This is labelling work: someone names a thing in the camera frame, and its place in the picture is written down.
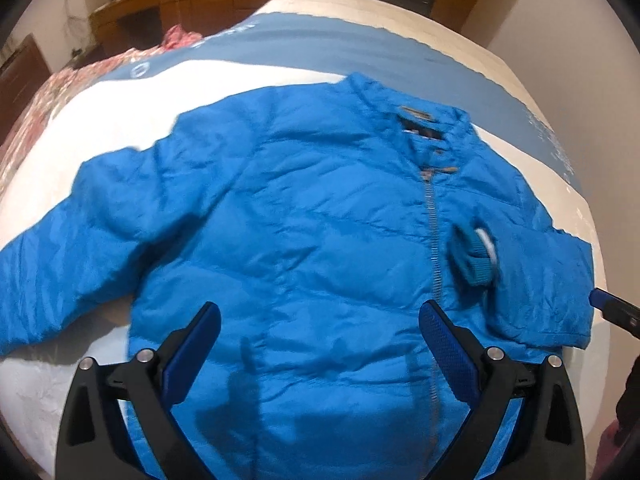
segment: blue gripper pad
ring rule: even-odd
[[[186,336],[162,372],[161,398],[165,406],[184,401],[220,335],[221,326],[220,309],[215,303],[208,302],[189,326],[182,329]]]
[[[609,294],[606,290],[601,290],[600,288],[594,288],[589,295],[589,303],[592,307],[597,308],[598,310],[603,310],[607,301],[611,300],[620,300],[620,298],[615,297],[613,294]]]
[[[478,368],[456,335],[464,336],[467,342],[469,338],[475,340],[475,336],[468,329],[453,325],[435,301],[422,304],[418,325],[456,399],[471,409],[476,407],[481,394]],[[478,340],[473,344],[476,345],[478,351],[483,351]]]

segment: white bedsheet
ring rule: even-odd
[[[383,27],[429,44],[502,85],[544,121],[500,59],[413,13],[374,0],[272,0],[259,12],[278,11]],[[293,68],[189,60],[150,78],[100,82],[59,113],[18,170],[0,202],[0,248],[68,196],[79,165],[92,156],[125,146],[148,148],[169,133],[179,113],[231,94],[341,78]],[[478,128],[478,133],[524,174],[556,228],[592,244],[596,285],[606,288],[593,219],[580,194],[535,158],[490,132]],[[88,354],[102,364],[126,358],[129,304],[122,299],[103,306],[58,338],[18,349],[0,363],[0,410],[23,447],[50,474],[60,416],[76,365]],[[609,327],[596,316],[588,350],[565,352],[585,432],[593,426],[602,401],[608,349]]]

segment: wooden headboard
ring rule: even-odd
[[[32,34],[0,67],[0,146],[51,70]]]

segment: metal screw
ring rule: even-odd
[[[562,366],[562,359],[559,358],[557,355],[550,355],[547,360],[549,361],[549,364],[552,365],[553,368],[559,368]]]
[[[502,361],[502,359],[504,358],[504,352],[497,346],[492,346],[491,348],[487,349],[486,354],[489,356],[489,359],[491,359],[491,361]]]
[[[94,360],[91,359],[90,357],[85,357],[84,359],[82,359],[82,361],[80,361],[79,367],[81,370],[88,370],[93,365],[94,365]]]
[[[154,351],[151,348],[145,348],[136,354],[136,359],[141,363],[148,363],[154,358]]]

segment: blue puffer jacket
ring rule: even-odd
[[[454,229],[477,227],[498,257],[488,288],[449,257]],[[421,304],[538,360],[588,343],[593,270],[466,113],[353,75],[232,96],[149,150],[83,164],[1,251],[0,282],[2,352],[135,293],[133,355],[217,303],[222,333],[174,415],[221,480],[402,480],[466,414],[420,336]]]

